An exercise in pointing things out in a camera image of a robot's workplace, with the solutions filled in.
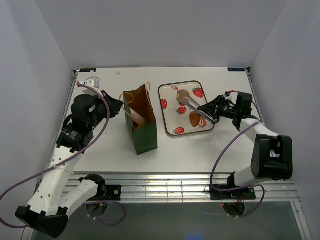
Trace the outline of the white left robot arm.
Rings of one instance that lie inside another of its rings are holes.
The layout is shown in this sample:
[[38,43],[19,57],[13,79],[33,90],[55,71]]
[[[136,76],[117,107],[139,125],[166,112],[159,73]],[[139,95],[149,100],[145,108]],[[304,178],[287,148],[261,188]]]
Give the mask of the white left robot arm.
[[52,238],[66,229],[70,216],[88,200],[104,200],[106,181],[97,174],[80,178],[80,184],[63,195],[63,190],[86,149],[97,139],[94,129],[119,114],[123,102],[110,97],[81,94],[70,107],[71,114],[63,123],[56,141],[48,172],[26,206],[20,206],[15,216],[28,227]]

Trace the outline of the small round bun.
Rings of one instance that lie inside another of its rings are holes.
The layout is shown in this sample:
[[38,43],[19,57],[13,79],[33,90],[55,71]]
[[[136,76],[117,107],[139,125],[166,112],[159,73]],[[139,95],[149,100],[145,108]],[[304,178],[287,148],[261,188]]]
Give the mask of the small round bun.
[[178,98],[189,98],[190,97],[190,93],[188,90],[186,89],[181,89],[177,91],[177,97]]

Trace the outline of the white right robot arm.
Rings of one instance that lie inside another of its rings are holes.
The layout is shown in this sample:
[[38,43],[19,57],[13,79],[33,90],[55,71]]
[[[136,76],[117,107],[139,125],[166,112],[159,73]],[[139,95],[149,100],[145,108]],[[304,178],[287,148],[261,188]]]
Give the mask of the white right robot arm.
[[237,199],[244,189],[253,188],[267,181],[289,180],[293,175],[293,141],[289,136],[279,135],[269,130],[262,121],[252,115],[253,96],[238,92],[236,102],[227,97],[230,92],[219,95],[211,102],[197,107],[197,110],[210,116],[214,123],[221,118],[232,120],[238,135],[224,148],[225,153],[241,136],[247,136],[254,144],[250,165],[232,173],[226,186],[211,187],[218,192],[226,192]]

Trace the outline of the long sesame bread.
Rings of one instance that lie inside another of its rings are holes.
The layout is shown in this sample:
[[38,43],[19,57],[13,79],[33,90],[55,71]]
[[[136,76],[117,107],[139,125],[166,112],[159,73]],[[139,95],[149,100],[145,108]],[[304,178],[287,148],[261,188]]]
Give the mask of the long sesame bread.
[[143,118],[140,114],[131,109],[132,122],[135,128],[143,126],[147,123],[147,120]]

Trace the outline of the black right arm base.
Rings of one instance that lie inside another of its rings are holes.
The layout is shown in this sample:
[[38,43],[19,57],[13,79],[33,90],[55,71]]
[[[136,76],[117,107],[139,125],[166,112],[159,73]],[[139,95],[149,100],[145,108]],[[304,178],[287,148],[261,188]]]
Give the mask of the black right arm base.
[[241,188],[233,191],[217,191],[212,186],[207,185],[204,193],[210,195],[211,200],[255,200],[256,194],[253,188]]

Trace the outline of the green brown paper bag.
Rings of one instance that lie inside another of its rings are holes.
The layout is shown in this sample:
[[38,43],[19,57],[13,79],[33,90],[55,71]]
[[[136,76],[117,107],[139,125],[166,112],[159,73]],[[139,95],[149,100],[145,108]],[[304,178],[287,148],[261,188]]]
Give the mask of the green brown paper bag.
[[124,91],[123,100],[126,127],[137,155],[158,148],[157,120],[150,98],[150,83],[136,90]]

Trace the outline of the metal food tongs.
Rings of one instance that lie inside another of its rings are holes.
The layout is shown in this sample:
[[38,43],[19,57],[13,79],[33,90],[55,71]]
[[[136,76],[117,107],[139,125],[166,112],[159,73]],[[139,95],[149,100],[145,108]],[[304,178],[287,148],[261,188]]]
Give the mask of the metal food tongs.
[[190,109],[197,112],[200,116],[202,116],[203,118],[205,118],[206,120],[208,120],[210,122],[210,119],[209,119],[209,116],[207,115],[207,113],[197,110],[197,107],[199,107],[201,105],[195,99],[193,99],[191,96],[189,98],[178,97],[176,100],[179,103],[188,106]]

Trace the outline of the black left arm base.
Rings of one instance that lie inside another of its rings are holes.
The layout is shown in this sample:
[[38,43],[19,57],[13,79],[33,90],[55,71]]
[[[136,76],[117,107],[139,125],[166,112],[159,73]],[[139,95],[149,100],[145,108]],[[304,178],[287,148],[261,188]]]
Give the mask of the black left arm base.
[[105,186],[105,200],[120,201],[122,194],[121,185],[106,185]]

